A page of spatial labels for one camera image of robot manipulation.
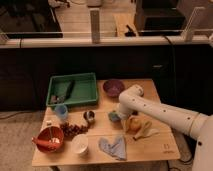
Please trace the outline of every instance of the gray towel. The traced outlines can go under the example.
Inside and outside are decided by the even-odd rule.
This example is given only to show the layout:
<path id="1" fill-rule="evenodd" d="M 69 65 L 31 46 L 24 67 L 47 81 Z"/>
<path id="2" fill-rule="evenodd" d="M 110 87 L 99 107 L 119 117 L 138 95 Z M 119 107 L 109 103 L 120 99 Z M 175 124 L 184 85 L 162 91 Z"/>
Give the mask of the gray towel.
<path id="1" fill-rule="evenodd" d="M 117 160 L 126 160 L 126 143 L 123 135 L 118 135 L 112 145 L 107 139 L 100 138 L 99 148 Z"/>

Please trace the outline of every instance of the table leg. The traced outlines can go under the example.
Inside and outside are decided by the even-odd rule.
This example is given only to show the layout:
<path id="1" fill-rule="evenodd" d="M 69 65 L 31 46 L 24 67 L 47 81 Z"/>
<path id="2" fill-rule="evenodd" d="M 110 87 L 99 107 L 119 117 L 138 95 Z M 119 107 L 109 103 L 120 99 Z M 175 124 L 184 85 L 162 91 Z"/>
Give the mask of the table leg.
<path id="1" fill-rule="evenodd" d="M 50 166 L 52 171 L 60 171 L 60 169 L 57 166 Z"/>

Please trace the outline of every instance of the wall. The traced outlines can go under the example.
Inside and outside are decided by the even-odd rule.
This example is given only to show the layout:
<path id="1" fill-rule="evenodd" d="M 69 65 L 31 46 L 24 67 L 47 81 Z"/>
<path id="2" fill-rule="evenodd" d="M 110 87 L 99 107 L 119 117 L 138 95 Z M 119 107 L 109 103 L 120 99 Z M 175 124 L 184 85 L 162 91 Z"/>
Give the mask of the wall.
<path id="1" fill-rule="evenodd" d="M 213 29 L 213 20 L 210 19 L 212 17 L 213 2 L 210 0 L 179 0 L 177 8 L 184 14 L 188 21 L 194 7 L 196 6 L 204 6 L 206 8 L 198 28 Z"/>
<path id="2" fill-rule="evenodd" d="M 53 75 L 152 78 L 163 103 L 212 113 L 209 45 L 0 49 L 0 110 L 44 109 Z"/>

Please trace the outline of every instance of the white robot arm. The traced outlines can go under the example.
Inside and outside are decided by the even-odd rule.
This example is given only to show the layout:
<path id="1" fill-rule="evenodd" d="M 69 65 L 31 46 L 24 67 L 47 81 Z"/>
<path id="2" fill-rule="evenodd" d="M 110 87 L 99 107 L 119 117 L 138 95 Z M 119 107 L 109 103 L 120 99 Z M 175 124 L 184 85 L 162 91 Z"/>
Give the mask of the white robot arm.
<path id="1" fill-rule="evenodd" d="M 150 115 L 197 140 L 192 171 L 213 169 L 213 116 L 142 98 L 143 89 L 133 85 L 119 96 L 117 112 L 128 118 L 134 110 Z"/>

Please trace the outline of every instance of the orange bowl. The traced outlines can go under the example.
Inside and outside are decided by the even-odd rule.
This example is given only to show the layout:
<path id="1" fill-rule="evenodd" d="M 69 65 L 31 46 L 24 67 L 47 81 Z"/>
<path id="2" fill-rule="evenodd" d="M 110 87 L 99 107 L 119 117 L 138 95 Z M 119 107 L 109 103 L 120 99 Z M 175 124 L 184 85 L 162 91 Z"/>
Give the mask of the orange bowl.
<path id="1" fill-rule="evenodd" d="M 52 138 L 57 140 L 58 141 L 57 143 L 59 143 L 59 145 L 58 145 L 58 147 L 56 149 L 51 149 L 51 148 L 47 148 L 47 147 L 41 146 L 39 144 L 36 144 L 38 150 L 43 152 L 43 153 L 55 152 L 63 145 L 64 133 L 63 133 L 61 128 L 56 127 L 56 126 L 51 126 L 50 128 L 49 127 L 45 128 L 44 130 L 42 130 L 40 132 L 40 134 L 38 135 L 37 138 L 39 140 L 51 141 L 51 135 L 50 135 L 50 130 L 49 129 L 51 129 Z"/>

